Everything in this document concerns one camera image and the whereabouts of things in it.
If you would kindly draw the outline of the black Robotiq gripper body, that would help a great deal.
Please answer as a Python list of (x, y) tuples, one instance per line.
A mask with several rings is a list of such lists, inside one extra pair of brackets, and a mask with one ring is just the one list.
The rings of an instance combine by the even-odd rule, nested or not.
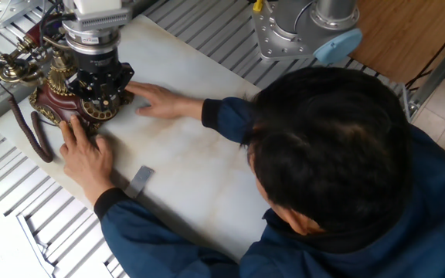
[(76, 60), (77, 71), (87, 71), (92, 73), (99, 84), (106, 83), (106, 75), (112, 69), (120, 64), (118, 59), (118, 51), (116, 49), (101, 54), (83, 54), (77, 51), (73, 52)]

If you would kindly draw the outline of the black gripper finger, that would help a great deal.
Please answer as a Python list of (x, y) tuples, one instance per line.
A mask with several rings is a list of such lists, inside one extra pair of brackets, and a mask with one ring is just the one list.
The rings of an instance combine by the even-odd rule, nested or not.
[(129, 63), (120, 63), (106, 75), (106, 89), (104, 93), (104, 106), (108, 110), (117, 110), (130, 99), (125, 90), (134, 70)]
[(91, 102), (98, 110), (104, 111), (103, 96), (97, 78), (87, 71), (76, 71), (65, 80), (68, 93), (78, 96), (86, 102)]

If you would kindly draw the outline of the person's right hand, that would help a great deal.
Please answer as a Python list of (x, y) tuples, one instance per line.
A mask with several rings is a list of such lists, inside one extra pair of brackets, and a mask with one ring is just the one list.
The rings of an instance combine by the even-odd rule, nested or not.
[(135, 113), (139, 116), (161, 119), (179, 117), (202, 119), (203, 100), (185, 97), (158, 85), (134, 81), (126, 86), (126, 91), (143, 97), (149, 102), (148, 106), (136, 109)]

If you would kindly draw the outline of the person's left hand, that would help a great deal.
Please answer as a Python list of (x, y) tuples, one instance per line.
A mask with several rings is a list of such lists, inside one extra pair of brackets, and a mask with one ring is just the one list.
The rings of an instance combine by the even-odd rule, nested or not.
[(82, 189), (91, 205), (114, 185), (110, 181), (114, 156), (107, 139), (96, 136), (92, 141), (83, 129), (80, 119), (72, 116), (70, 122), (59, 123), (64, 144), (59, 152), (63, 156), (64, 173)]

